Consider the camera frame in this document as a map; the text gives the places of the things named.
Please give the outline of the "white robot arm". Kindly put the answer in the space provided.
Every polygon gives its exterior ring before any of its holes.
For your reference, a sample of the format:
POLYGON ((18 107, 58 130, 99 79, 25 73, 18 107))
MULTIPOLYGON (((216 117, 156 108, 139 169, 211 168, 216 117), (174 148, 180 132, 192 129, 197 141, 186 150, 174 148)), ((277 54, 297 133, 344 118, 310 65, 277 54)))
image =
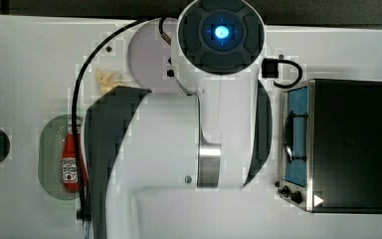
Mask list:
POLYGON ((171 35, 178 92, 116 87, 86 113, 93 239, 139 239, 144 189, 243 188, 272 143, 265 25, 246 0, 194 0, 171 35))

